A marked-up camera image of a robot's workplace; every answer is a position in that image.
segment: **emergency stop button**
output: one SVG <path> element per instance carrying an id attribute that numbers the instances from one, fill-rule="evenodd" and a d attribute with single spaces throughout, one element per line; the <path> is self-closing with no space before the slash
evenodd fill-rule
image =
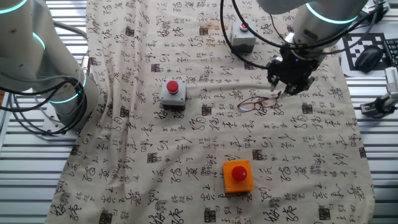
<path id="1" fill-rule="evenodd" d="M 248 28 L 244 24 L 241 24 L 241 31 L 246 32 Z"/>
<path id="2" fill-rule="evenodd" d="M 232 169 L 231 175 L 234 180 L 242 182 L 248 176 L 248 172 L 243 166 L 236 166 Z"/>
<path id="3" fill-rule="evenodd" d="M 178 82 L 176 81 L 169 81 L 167 83 L 167 90 L 171 94 L 176 94 L 178 92 Z"/>

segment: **robotic arm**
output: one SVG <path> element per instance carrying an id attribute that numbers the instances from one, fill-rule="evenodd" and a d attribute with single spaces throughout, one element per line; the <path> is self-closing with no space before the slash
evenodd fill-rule
<path id="1" fill-rule="evenodd" d="M 280 14 L 301 6 L 295 17 L 294 34 L 286 38 L 280 49 L 280 57 L 268 63 L 268 81 L 273 90 L 279 81 L 285 83 L 282 96 L 296 95 L 308 90 L 315 71 L 325 58 L 323 50 L 338 42 L 338 39 L 322 45 L 345 31 L 357 18 L 368 0 L 257 0 L 268 13 Z M 312 49 L 300 46 L 320 45 Z"/>
<path id="2" fill-rule="evenodd" d="M 60 84 L 65 77 L 74 78 L 84 87 L 86 98 L 85 114 L 75 126 L 83 128 L 96 106 L 98 89 L 60 40 L 43 0 L 1 0 L 0 30 L 0 87 L 39 92 Z M 76 119 L 81 94 L 67 83 L 51 97 L 49 102 L 64 124 Z"/>

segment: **computer mouse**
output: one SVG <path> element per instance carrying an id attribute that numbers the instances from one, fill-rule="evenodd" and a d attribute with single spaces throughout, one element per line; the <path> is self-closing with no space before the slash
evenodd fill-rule
<path id="1" fill-rule="evenodd" d="M 380 62 L 383 53 L 383 50 L 378 46 L 369 45 L 356 59 L 355 67 L 364 73 L 368 73 Z"/>

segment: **metal grating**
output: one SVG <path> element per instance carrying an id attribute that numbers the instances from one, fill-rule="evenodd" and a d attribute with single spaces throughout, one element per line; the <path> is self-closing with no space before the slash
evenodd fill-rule
<path id="1" fill-rule="evenodd" d="M 55 0 L 47 1 L 47 4 L 55 20 L 86 30 L 86 1 Z M 386 19 L 398 21 L 397 15 L 398 9 L 392 9 Z M 57 29 L 57 32 L 80 62 L 87 51 L 87 41 L 69 31 Z M 386 93 L 385 78 L 347 78 L 347 83 L 375 186 L 376 209 L 371 223 L 396 224 L 398 113 L 374 120 L 360 112 L 361 103 Z M 24 107 L 35 105 L 34 99 L 29 97 L 20 96 L 19 101 Z M 42 126 L 44 116 L 39 110 L 30 111 L 26 116 L 34 124 Z M 6 132 L 0 133 L 0 223 L 44 223 L 73 141 L 48 142 L 31 135 L 16 122 L 13 115 L 9 115 L 9 122 L 5 125 L 8 125 L 3 129 Z"/>

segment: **wrinkled cloth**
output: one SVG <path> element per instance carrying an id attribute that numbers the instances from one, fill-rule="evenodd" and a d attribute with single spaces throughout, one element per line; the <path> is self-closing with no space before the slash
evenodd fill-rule
<path id="1" fill-rule="evenodd" d="M 256 1 L 238 3 L 257 31 L 282 43 Z M 338 55 L 309 91 L 271 108 L 267 71 L 224 41 L 220 2 L 89 0 L 87 32 L 98 106 L 65 164 L 46 223 L 368 223 L 374 193 Z M 285 37 L 296 11 L 274 16 Z M 224 7 L 227 33 L 239 19 Z M 257 40 L 245 58 L 279 49 Z M 187 84 L 186 109 L 164 110 L 165 79 Z M 249 160 L 253 190 L 225 194 L 225 162 Z"/>

